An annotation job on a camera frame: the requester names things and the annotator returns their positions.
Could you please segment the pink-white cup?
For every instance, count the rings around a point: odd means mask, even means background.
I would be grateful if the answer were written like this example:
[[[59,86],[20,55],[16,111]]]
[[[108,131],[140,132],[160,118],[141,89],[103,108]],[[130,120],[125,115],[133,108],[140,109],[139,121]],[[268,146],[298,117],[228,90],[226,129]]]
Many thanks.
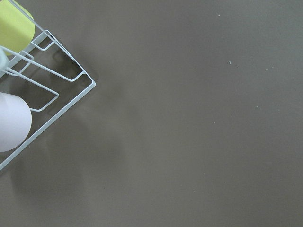
[[[32,114],[28,104],[20,97],[0,94],[0,151],[16,148],[28,136]]]

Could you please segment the yellow-green cup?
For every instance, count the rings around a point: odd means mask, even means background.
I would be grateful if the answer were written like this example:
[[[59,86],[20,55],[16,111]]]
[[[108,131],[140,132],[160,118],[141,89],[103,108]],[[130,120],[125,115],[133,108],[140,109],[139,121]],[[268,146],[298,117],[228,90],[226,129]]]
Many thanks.
[[[33,40],[35,24],[28,19],[32,15],[16,1],[0,2],[0,45],[19,53]]]

